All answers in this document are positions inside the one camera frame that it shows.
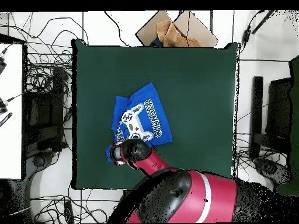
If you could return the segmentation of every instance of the black device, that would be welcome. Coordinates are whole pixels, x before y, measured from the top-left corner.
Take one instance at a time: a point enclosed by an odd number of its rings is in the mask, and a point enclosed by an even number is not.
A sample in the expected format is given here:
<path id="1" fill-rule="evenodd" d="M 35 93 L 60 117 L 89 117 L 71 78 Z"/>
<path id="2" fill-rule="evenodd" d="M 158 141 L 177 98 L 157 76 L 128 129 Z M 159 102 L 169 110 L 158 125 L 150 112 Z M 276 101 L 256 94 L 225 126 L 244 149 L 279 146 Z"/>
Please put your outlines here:
<path id="1" fill-rule="evenodd" d="M 0 57 L 0 74 L 5 69 L 6 63 L 4 62 L 4 58 Z"/>
<path id="2" fill-rule="evenodd" d="M 274 189 L 283 183 L 289 183 L 291 181 L 290 169 L 278 164 L 272 160 L 267 159 L 255 159 L 254 161 L 256 171 L 271 180 Z"/>
<path id="3" fill-rule="evenodd" d="M 74 224 L 74 213 L 72 211 L 72 202 L 70 200 L 64 203 L 65 220 L 68 224 Z"/>
<path id="4" fill-rule="evenodd" d="M 6 104 L 0 98 L 0 115 L 7 112 Z"/>
<path id="5" fill-rule="evenodd" d="M 64 148 L 62 144 L 64 76 L 64 69 L 55 67 L 51 93 L 24 94 L 25 116 L 28 119 L 24 141 L 28 157 L 48 148 L 53 152 L 60 152 Z"/>

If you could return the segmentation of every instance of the electrical cord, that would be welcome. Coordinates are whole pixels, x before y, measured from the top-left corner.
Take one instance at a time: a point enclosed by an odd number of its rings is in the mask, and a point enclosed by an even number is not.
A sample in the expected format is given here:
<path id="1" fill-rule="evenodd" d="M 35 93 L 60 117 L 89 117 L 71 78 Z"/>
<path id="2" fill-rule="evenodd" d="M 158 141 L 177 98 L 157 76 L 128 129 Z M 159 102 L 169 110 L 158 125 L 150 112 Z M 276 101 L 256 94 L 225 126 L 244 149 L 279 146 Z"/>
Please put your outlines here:
<path id="1" fill-rule="evenodd" d="M 237 120 L 237 123 L 238 123 L 241 119 L 245 118 L 246 116 L 248 116 L 248 115 L 250 115 L 250 114 L 251 114 L 251 112 L 248 113 L 248 114 L 246 114 L 246 115 L 244 115 L 243 117 L 239 118 L 239 119 Z"/>
<path id="2" fill-rule="evenodd" d="M 65 213 L 61 213 L 61 212 L 58 210 L 58 208 L 57 208 L 57 203 L 59 203 L 59 202 L 61 202 L 61 201 L 65 201 L 65 200 L 71 201 L 74 205 L 80 207 L 80 209 L 83 209 L 85 212 L 82 213 L 81 215 L 83 215 L 83 214 L 88 214 L 87 217 L 91 216 L 92 219 L 93 219 L 96 223 L 100 223 L 100 222 L 98 222 L 98 221 L 96 220 L 96 218 L 92 215 L 92 213 L 94 213 L 94 212 L 102 212 L 102 213 L 105 215 L 106 220 L 105 220 L 103 223 L 107 222 L 107 220 L 108 220 L 108 217 L 107 217 L 106 212 L 103 211 L 102 209 L 96 209 L 96 210 L 93 210 L 93 211 L 89 211 L 89 210 L 86 209 L 85 207 L 78 205 L 74 200 L 72 200 L 72 199 L 71 199 L 70 197 L 68 197 L 68 196 L 58 195 L 58 196 L 53 196 L 53 197 L 62 197 L 62 198 L 60 198 L 60 199 L 53 199 L 53 200 L 51 200 L 45 207 L 43 207 L 43 208 L 41 209 L 41 211 L 40 211 L 38 214 L 36 214 L 36 215 L 34 216 L 34 221 L 33 221 L 34 223 L 37 223 L 39 217 L 40 217 L 42 214 L 47 213 L 47 214 L 50 215 L 50 211 L 53 211 L 53 212 L 56 213 L 57 218 L 56 218 L 56 219 L 53 219 L 53 217 L 50 216 L 51 220 L 47 220 L 46 222 L 52 222 L 52 224 L 55 224 L 55 221 L 58 221 L 59 224 L 62 224 L 61 221 L 60 221 L 60 217 L 61 217 L 61 216 L 65 217 Z M 74 218 L 77 219 L 77 220 L 82 220 L 81 218 L 78 217 L 78 215 L 77 215 L 77 216 L 74 216 Z"/>
<path id="3" fill-rule="evenodd" d="M 118 30 L 119 30 L 119 39 L 120 39 L 120 41 L 121 41 L 122 43 L 124 43 L 125 46 L 129 46 L 127 43 L 125 43 L 125 42 L 121 39 L 121 37 L 120 37 L 120 28 L 119 28 L 119 25 L 116 23 L 116 21 L 113 20 L 112 17 L 111 17 L 110 15 L 108 15 L 106 11 L 104 11 L 104 13 L 105 13 L 105 15 L 108 16 L 108 18 L 109 18 L 112 22 L 114 22 L 115 25 L 117 26 L 117 28 L 118 28 Z"/>
<path id="4" fill-rule="evenodd" d="M 254 20 L 254 18 L 260 14 L 260 13 L 263 13 L 265 10 L 260 10 L 258 11 L 252 18 L 251 18 L 251 21 L 249 22 L 249 25 L 247 27 L 247 29 L 244 30 L 244 33 L 243 33 L 243 37 L 242 37 L 242 46 L 243 46 L 243 49 L 242 51 L 240 51 L 240 54 L 243 52 L 243 50 L 245 49 L 246 47 L 246 44 L 247 42 L 249 41 L 249 37 L 250 37 L 250 34 L 251 34 L 251 22 Z"/>
<path id="5" fill-rule="evenodd" d="M 187 41 L 187 44 L 188 44 L 188 47 L 189 47 L 189 42 L 188 42 L 188 32 L 189 32 L 189 20 L 190 20 L 190 11 L 189 11 L 189 18 L 188 18 L 188 31 L 187 31 L 187 35 L 186 35 L 186 41 Z"/>

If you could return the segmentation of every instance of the cable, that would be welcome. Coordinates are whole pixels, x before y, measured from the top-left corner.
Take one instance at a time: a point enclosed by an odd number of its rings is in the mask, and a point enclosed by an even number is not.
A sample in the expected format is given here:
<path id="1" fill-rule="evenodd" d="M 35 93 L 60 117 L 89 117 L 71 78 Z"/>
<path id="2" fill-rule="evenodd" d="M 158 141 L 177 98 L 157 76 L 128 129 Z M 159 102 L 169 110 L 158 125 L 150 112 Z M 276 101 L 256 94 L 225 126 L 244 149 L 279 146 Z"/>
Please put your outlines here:
<path id="1" fill-rule="evenodd" d="M 189 32 L 189 20 L 190 20 L 190 11 L 189 11 L 189 18 L 188 18 L 188 31 L 187 31 L 187 35 L 186 35 L 186 41 L 187 41 L 187 44 L 188 44 L 188 47 L 189 47 L 189 42 L 188 42 L 188 32 Z"/>
<path id="2" fill-rule="evenodd" d="M 109 16 L 109 15 L 107 14 L 106 11 L 104 11 L 104 13 L 105 13 L 105 15 L 108 16 L 109 19 L 110 19 L 112 22 L 114 22 L 115 25 L 117 26 L 117 28 L 118 28 L 118 30 L 119 30 L 119 39 L 120 39 L 120 41 L 121 41 L 122 43 L 124 43 L 125 46 L 129 46 L 129 45 L 128 45 L 127 43 L 125 43 L 125 42 L 121 39 L 121 37 L 120 37 L 120 28 L 119 28 L 119 25 L 115 22 L 115 20 L 113 20 L 113 19 L 111 18 L 111 16 Z"/>
<path id="3" fill-rule="evenodd" d="M 243 47 L 242 51 L 240 51 L 240 54 L 243 52 L 243 50 L 244 50 L 245 47 L 246 47 L 247 42 L 249 41 L 249 37 L 250 37 L 250 34 L 251 34 L 251 30 L 250 30 L 250 28 L 251 28 L 251 22 L 253 21 L 253 19 L 254 19 L 258 14 L 263 13 L 264 11 L 265 11 L 265 10 L 260 10 L 260 11 L 258 11 L 258 12 L 251 18 L 251 21 L 249 22 L 249 25 L 247 26 L 247 29 L 244 30 L 243 37 L 242 37 L 242 46 L 244 46 L 244 47 Z"/>
<path id="4" fill-rule="evenodd" d="M 10 44 L 10 45 L 8 45 L 1 53 L 0 53 L 0 56 L 1 55 L 4 55 L 6 52 L 7 52 L 7 49 L 10 47 L 10 46 L 12 46 L 12 45 L 14 45 L 15 43 L 12 43 L 12 44 Z"/>
<path id="5" fill-rule="evenodd" d="M 248 114 L 244 115 L 243 117 L 239 118 L 239 119 L 237 120 L 237 122 L 239 122 L 239 120 L 245 118 L 246 116 L 250 115 L 250 113 L 248 113 Z"/>

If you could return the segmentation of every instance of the black cable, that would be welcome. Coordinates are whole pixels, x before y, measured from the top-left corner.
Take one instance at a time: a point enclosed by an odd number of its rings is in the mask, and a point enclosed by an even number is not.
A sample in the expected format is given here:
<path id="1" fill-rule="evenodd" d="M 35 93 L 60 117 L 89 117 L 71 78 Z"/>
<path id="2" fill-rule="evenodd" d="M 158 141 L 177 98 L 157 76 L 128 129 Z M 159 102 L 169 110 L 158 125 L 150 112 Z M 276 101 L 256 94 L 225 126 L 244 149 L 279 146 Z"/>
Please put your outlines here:
<path id="1" fill-rule="evenodd" d="M 188 47 L 189 47 L 189 42 L 188 42 L 188 32 L 189 32 L 189 20 L 190 20 L 190 11 L 189 11 L 189 18 L 188 18 L 188 31 L 187 31 L 187 35 L 186 35 L 186 41 L 187 41 L 187 44 L 188 44 Z"/>
<path id="2" fill-rule="evenodd" d="M 0 53 L 0 56 L 1 55 L 4 55 L 6 52 L 7 52 L 7 49 L 10 47 L 10 46 L 12 46 L 12 45 L 14 45 L 15 43 L 12 43 L 12 44 L 10 44 L 10 45 L 8 45 L 1 53 Z"/>
<path id="3" fill-rule="evenodd" d="M 31 12 L 29 12 L 29 16 L 28 16 L 28 18 L 27 18 L 27 21 L 25 22 L 25 24 L 24 24 L 23 27 L 22 27 L 23 30 L 24 30 L 24 27 L 26 26 L 26 23 L 28 22 L 30 16 L 31 16 Z"/>
<path id="4" fill-rule="evenodd" d="M 119 28 L 119 25 L 116 23 L 116 21 L 113 20 L 113 19 L 111 18 L 111 16 L 109 16 L 109 15 L 107 14 L 106 11 L 104 11 L 104 13 L 105 13 L 105 15 L 108 16 L 109 19 L 110 19 L 112 22 L 114 22 L 115 25 L 117 26 L 117 28 L 118 28 L 118 30 L 119 30 L 119 39 L 120 39 L 120 41 L 121 41 L 122 43 L 124 43 L 125 46 L 129 46 L 127 43 L 125 43 L 125 42 L 121 39 L 121 37 L 120 37 L 120 28 Z"/>
<path id="5" fill-rule="evenodd" d="M 28 34 L 27 34 L 27 39 L 28 39 L 28 35 L 30 33 L 30 29 L 31 29 L 31 21 L 32 21 L 32 17 L 33 17 L 33 12 L 31 13 L 31 18 L 30 18 L 30 23 L 29 23 L 29 30 L 28 30 Z"/>
<path id="6" fill-rule="evenodd" d="M 243 117 L 239 118 L 239 119 L 237 120 L 237 122 L 239 122 L 239 120 L 245 118 L 246 116 L 250 115 L 250 113 L 248 113 L 248 114 L 244 115 Z"/>
<path id="7" fill-rule="evenodd" d="M 247 26 L 247 29 L 245 29 L 244 33 L 243 33 L 243 37 L 242 37 L 242 46 L 243 46 L 243 49 L 242 51 L 240 51 L 240 54 L 243 52 L 243 50 L 245 49 L 246 47 L 246 44 L 247 42 L 249 41 L 249 37 L 250 37 L 250 34 L 251 34 L 251 22 L 253 21 L 253 19 L 260 13 L 264 12 L 265 10 L 259 10 L 252 18 L 251 18 L 251 21 L 249 22 L 248 26 Z"/>
<path id="8" fill-rule="evenodd" d="M 51 200 L 50 203 L 49 203 L 48 205 L 46 205 L 43 209 L 41 209 L 41 211 L 34 217 L 34 223 L 37 222 L 37 220 L 39 219 L 39 217 L 40 217 L 41 214 L 48 213 L 49 211 L 54 211 L 54 212 L 57 213 L 57 219 L 53 220 L 53 223 L 54 223 L 56 220 L 58 220 L 58 222 L 61 224 L 61 222 L 60 222 L 60 220 L 59 220 L 59 217 L 61 217 L 61 216 L 65 216 L 65 214 L 59 212 L 59 210 L 58 210 L 56 204 L 57 204 L 58 202 L 60 202 L 60 201 L 65 201 L 65 199 L 71 201 L 74 205 L 80 207 L 80 210 L 81 210 L 81 214 L 80 214 L 80 215 L 82 215 L 82 214 L 88 214 L 88 216 L 91 216 L 95 222 L 99 223 L 99 222 L 96 220 L 96 218 L 92 215 L 92 212 L 100 211 L 100 212 L 104 213 L 104 215 L 106 216 L 106 220 L 105 220 L 104 222 L 107 221 L 107 214 L 106 214 L 106 212 L 103 211 L 102 209 L 96 209 L 96 210 L 94 210 L 94 211 L 89 211 L 89 210 L 87 210 L 85 207 L 83 207 L 82 205 L 81 205 L 81 206 L 78 205 L 78 204 L 77 204 L 74 200 L 72 200 L 70 197 L 68 197 L 68 196 L 63 196 L 63 195 L 59 195 L 59 196 L 62 196 L 62 198 L 59 199 L 59 200 Z M 56 209 L 49 209 L 50 206 L 55 206 Z"/>

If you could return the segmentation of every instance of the green mat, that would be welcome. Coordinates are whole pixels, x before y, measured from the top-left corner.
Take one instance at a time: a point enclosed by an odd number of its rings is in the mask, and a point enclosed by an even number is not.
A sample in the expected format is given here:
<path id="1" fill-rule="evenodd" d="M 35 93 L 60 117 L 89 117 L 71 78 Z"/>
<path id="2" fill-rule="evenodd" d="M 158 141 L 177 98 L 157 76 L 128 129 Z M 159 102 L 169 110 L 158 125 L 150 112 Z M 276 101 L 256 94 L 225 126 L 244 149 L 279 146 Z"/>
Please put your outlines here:
<path id="1" fill-rule="evenodd" d="M 172 143 L 156 147 L 166 162 L 231 177 L 237 43 L 225 49 L 88 47 L 73 40 L 72 46 L 73 187 L 132 189 L 141 180 L 140 171 L 107 162 L 105 149 L 114 138 L 115 96 L 130 97 L 149 82 L 172 132 Z"/>

